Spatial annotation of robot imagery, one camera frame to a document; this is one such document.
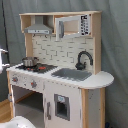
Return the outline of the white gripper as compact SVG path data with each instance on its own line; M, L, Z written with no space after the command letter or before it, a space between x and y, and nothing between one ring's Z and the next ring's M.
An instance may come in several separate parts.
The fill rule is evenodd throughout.
M2 58L2 53L7 53L7 50L0 49L0 74L3 72L3 58Z

